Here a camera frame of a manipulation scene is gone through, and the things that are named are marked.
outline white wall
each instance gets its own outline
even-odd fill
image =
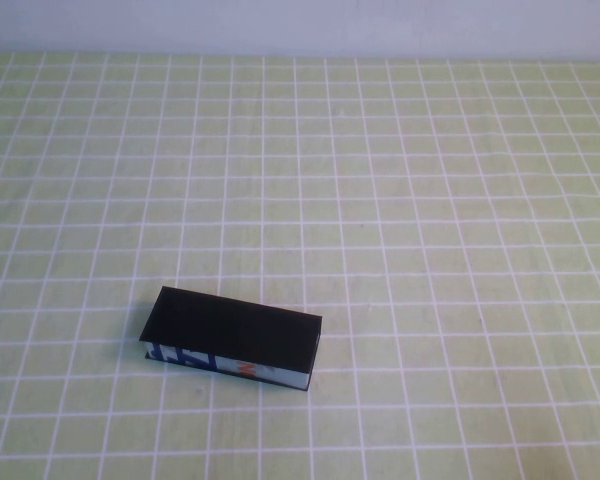
[[[600,60],[600,0],[0,0],[0,49]]]

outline checkered surface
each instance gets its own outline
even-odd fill
[[[324,316],[308,393],[144,359]],[[0,54],[0,479],[600,479],[600,65]]]

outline black lid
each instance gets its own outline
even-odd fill
[[[140,340],[310,373],[322,317],[162,287]]]

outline printed label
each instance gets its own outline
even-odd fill
[[[154,360],[218,372],[236,373],[247,378],[270,380],[297,388],[306,388],[309,383],[309,374],[307,373],[233,360],[182,348],[166,347],[157,343],[146,342],[146,345],[149,357]]]

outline rectangular box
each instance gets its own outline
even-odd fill
[[[147,358],[307,390],[322,317],[162,287]]]

